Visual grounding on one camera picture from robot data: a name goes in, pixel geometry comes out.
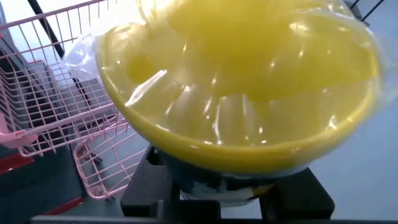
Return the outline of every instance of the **black stand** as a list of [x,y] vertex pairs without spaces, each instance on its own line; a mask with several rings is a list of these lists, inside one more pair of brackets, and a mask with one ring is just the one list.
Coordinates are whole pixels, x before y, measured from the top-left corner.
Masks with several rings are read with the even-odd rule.
[[[121,199],[126,217],[150,217],[176,223],[227,221],[221,219],[220,205],[216,201],[180,200],[180,190],[155,152],[149,146]],[[327,220],[335,208],[310,169],[281,179],[259,200],[262,220],[253,222]]]

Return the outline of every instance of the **pink metal frame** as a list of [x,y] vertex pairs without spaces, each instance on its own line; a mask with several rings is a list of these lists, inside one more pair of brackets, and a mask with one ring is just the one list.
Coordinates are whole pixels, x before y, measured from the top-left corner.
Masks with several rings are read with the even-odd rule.
[[[78,38],[79,35],[72,34],[71,11],[77,10],[78,12],[80,34],[82,34],[85,30],[81,25],[81,10],[88,8],[88,20],[91,24],[90,6],[98,6],[99,16],[100,3],[104,2],[109,9],[109,5],[116,4],[117,0],[92,0],[0,25],[0,34],[2,35],[5,30],[15,29],[15,27],[20,30],[29,48],[12,54],[5,54],[1,49],[4,56],[0,57],[0,60],[5,59],[12,64],[13,57],[24,58],[24,55],[27,54],[34,60],[30,66],[24,65],[22,72],[27,81],[18,84],[15,83],[15,80],[21,77],[20,69],[12,67],[12,71],[4,71],[0,68],[0,143],[9,148],[18,148],[22,157],[44,156],[47,151],[56,152],[56,149],[61,146],[77,144],[73,150],[76,168],[88,194],[97,199],[112,197],[127,187],[145,148],[137,149],[131,155],[126,155],[126,150],[129,149],[123,147],[123,143],[131,141],[133,138],[140,138],[140,136],[115,108],[101,83],[87,82],[82,87],[73,82],[68,70],[62,67],[54,45],[64,46]],[[58,15],[65,12],[69,27],[63,27],[63,29],[68,29],[71,37],[67,40],[62,37],[58,19]],[[58,27],[52,28],[58,28],[60,41],[45,45],[38,32],[42,28],[35,23],[39,19],[50,16],[57,22]],[[40,47],[29,45],[29,39],[32,37],[27,35],[22,28],[26,24],[34,28],[36,35],[34,38],[39,40]],[[45,49],[52,49],[56,63],[49,62]],[[34,52],[38,51],[43,53],[44,60],[35,58]],[[49,74],[50,79],[43,79]],[[50,85],[51,88],[43,90],[44,85]],[[84,91],[82,88],[90,92],[92,96],[89,99],[90,102],[85,97],[75,97]],[[33,107],[38,111],[30,113],[29,110]],[[48,112],[53,115],[44,117],[43,114]],[[35,114],[39,118],[32,119],[31,116],[27,116],[29,113],[30,115]],[[51,123],[46,123],[48,118],[52,119]],[[34,123],[37,121],[43,122],[43,125],[35,127]],[[61,136],[50,138],[52,133],[59,133]],[[42,141],[44,139],[46,144],[39,142],[39,139]],[[112,162],[102,162],[101,157]]]

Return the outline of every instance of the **yellow bowl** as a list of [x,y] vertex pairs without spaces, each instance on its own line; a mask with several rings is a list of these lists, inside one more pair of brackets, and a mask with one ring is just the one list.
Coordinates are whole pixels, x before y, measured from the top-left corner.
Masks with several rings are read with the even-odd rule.
[[339,1],[151,0],[105,33],[96,60],[149,142],[211,170],[308,164],[377,99],[371,33]]

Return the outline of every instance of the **pink wire basket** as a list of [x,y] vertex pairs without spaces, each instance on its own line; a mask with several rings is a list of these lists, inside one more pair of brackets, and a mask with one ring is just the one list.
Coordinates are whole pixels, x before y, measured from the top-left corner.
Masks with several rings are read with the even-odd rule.
[[57,47],[72,47],[117,3],[93,0],[0,25],[0,62],[9,65],[0,68],[0,144],[23,157],[70,147],[88,194],[97,199],[127,187],[148,142],[120,115],[99,80],[70,75]]

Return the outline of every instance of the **clear plastic bag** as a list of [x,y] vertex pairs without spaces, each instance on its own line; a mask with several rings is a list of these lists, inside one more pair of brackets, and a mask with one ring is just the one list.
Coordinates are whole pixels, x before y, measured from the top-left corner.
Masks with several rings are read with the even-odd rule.
[[305,166],[396,97],[396,69],[339,0],[141,0],[102,21],[65,65],[100,76],[152,144],[209,170]]

